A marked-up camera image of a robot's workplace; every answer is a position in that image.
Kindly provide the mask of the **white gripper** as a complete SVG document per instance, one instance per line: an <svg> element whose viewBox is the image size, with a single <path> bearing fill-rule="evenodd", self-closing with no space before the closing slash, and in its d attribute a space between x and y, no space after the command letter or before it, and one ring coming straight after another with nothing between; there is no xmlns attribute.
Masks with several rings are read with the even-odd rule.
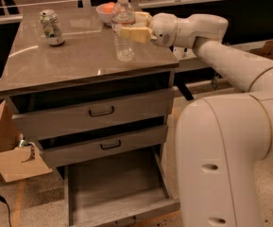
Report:
<svg viewBox="0 0 273 227"><path fill-rule="evenodd" d="M157 46L178 46L180 22L181 19L173 14L158 13L151 18L148 12L136 11L134 25L143 27L122 27L120 36L137 43L147 43L151 40Z"/></svg>

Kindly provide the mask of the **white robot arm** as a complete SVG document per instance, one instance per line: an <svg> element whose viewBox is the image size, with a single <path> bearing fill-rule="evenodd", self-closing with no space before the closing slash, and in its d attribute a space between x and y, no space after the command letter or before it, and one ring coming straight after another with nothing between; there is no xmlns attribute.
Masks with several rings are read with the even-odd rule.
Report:
<svg viewBox="0 0 273 227"><path fill-rule="evenodd" d="M139 12L131 24L114 27L135 42L192 49L236 90L198 99L179 116L183 227L263 227L254 165L273 156L273 60L224 45L228 24L209 14Z"/></svg>

